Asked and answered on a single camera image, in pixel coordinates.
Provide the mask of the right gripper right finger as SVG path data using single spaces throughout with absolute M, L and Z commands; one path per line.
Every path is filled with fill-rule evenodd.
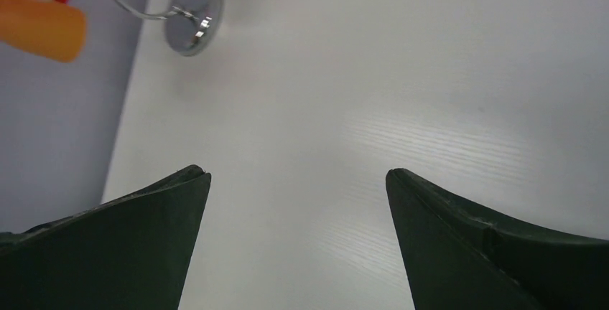
M 416 309 L 606 309 L 608 241 L 533 225 L 407 169 L 386 191 Z

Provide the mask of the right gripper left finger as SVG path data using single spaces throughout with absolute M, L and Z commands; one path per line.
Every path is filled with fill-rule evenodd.
M 1 234 L 3 309 L 177 309 L 212 177 L 190 165 L 93 209 Z

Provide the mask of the orange wine glass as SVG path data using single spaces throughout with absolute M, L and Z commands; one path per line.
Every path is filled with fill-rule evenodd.
M 72 62 L 85 44 L 86 15 L 56 1 L 1 0 L 1 41 L 33 55 Z

